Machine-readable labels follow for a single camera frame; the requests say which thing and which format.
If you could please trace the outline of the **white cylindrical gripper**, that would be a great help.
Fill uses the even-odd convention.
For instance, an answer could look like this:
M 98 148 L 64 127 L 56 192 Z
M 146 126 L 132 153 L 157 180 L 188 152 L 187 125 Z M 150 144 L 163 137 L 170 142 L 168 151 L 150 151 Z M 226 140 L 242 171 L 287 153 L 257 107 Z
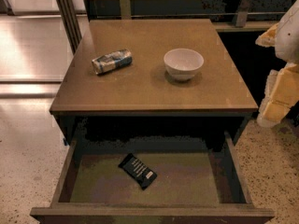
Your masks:
M 278 24 L 272 25 L 258 36 L 255 44 L 274 47 Z M 299 101 L 299 65 L 287 63 L 280 71 L 271 70 L 264 88 L 264 98 L 259 107 L 257 122 L 261 127 L 272 128 L 289 113 Z

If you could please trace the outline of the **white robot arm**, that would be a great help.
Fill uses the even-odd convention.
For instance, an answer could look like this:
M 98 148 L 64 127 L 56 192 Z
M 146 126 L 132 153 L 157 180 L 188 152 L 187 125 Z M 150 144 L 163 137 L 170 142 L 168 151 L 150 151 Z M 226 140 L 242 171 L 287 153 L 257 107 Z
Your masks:
M 278 23 L 259 35 L 255 44 L 273 47 L 276 56 L 286 62 L 279 71 L 270 71 L 259 107 L 258 124 L 272 128 L 299 102 L 299 0 Z

